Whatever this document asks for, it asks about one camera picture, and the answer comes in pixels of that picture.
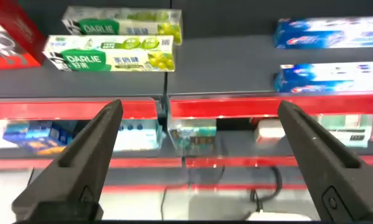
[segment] white object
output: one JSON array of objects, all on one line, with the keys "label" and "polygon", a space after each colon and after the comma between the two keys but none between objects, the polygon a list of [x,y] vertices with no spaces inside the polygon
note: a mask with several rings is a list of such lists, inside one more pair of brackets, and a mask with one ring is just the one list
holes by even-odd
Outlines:
[{"label": "white object", "polygon": [[247,221],[312,221],[305,215],[293,213],[254,212]]},{"label": "white object", "polygon": [[257,143],[276,143],[285,137],[285,131],[279,119],[264,119],[259,122],[254,132]]}]

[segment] green toothpaste box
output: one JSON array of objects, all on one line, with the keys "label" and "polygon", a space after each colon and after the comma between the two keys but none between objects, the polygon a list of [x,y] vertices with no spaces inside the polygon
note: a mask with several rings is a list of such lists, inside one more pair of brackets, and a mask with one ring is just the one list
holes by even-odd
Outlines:
[{"label": "green toothpaste box", "polygon": [[174,72],[171,35],[51,35],[44,55],[63,71]]},{"label": "green toothpaste box", "polygon": [[73,35],[172,35],[182,43],[181,10],[70,6],[62,22]]}]

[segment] red shelf edge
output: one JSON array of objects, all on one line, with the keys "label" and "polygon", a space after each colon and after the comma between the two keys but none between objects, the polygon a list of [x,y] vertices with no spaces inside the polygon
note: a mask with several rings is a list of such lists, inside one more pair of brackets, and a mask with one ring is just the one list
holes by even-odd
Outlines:
[{"label": "red shelf edge", "polygon": [[[129,191],[163,191],[163,190],[250,190],[250,189],[275,189],[275,184],[140,184],[140,185],[106,185],[105,193],[129,192]],[[282,189],[304,190],[305,184],[283,184]]]},{"label": "red shelf edge", "polygon": [[258,96],[235,98],[170,98],[173,119],[248,118],[277,116],[282,100],[308,114],[373,114],[373,94],[325,96]]},{"label": "red shelf edge", "polygon": [[[0,101],[0,119],[91,119],[110,102],[111,100]],[[154,99],[122,99],[122,104],[123,119],[157,119]]]},{"label": "red shelf edge", "polygon": [[[373,166],[373,156],[361,156],[361,159]],[[46,168],[52,159],[0,159],[0,169]],[[293,156],[283,157],[229,157],[229,158],[187,158],[187,168],[199,167],[251,167],[251,166],[297,166]],[[114,158],[110,168],[137,167],[181,167],[181,158]]]},{"label": "red shelf edge", "polygon": [[[361,156],[365,162],[373,166],[373,156]],[[186,167],[251,167],[251,166],[297,166],[293,156],[268,157],[227,157],[227,158],[187,158]]]},{"label": "red shelf edge", "polygon": [[[0,169],[46,168],[52,159],[0,159]],[[161,159],[111,159],[110,168],[181,167],[180,158]]]}]

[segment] red box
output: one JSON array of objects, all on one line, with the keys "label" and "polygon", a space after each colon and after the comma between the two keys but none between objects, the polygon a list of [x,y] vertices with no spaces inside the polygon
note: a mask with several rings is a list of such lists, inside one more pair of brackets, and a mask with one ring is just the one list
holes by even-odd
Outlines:
[{"label": "red box", "polygon": [[45,37],[16,1],[0,0],[0,69],[41,66]]}]

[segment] toothpaste box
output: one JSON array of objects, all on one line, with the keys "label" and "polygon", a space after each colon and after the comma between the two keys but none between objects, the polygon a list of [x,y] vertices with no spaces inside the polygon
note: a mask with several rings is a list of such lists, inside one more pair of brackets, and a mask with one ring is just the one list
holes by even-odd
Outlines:
[{"label": "toothpaste box", "polygon": [[43,53],[63,71],[175,69],[171,35],[51,35]]},{"label": "toothpaste box", "polygon": [[373,62],[281,65],[275,90],[281,93],[314,91],[373,91]]},{"label": "toothpaste box", "polygon": [[17,1],[0,0],[0,69],[38,67],[45,37]]},{"label": "toothpaste box", "polygon": [[172,35],[182,43],[181,10],[70,6],[62,22],[75,35]]},{"label": "toothpaste box", "polygon": [[321,115],[318,122],[347,147],[367,147],[372,134],[373,115]]},{"label": "toothpaste box", "polygon": [[113,151],[160,149],[165,133],[155,119],[124,119],[117,132]]},{"label": "toothpaste box", "polygon": [[373,47],[373,17],[280,19],[274,39],[282,49]]},{"label": "toothpaste box", "polygon": [[62,151],[73,136],[53,121],[16,121],[7,125],[2,138],[36,154],[47,154]]}]

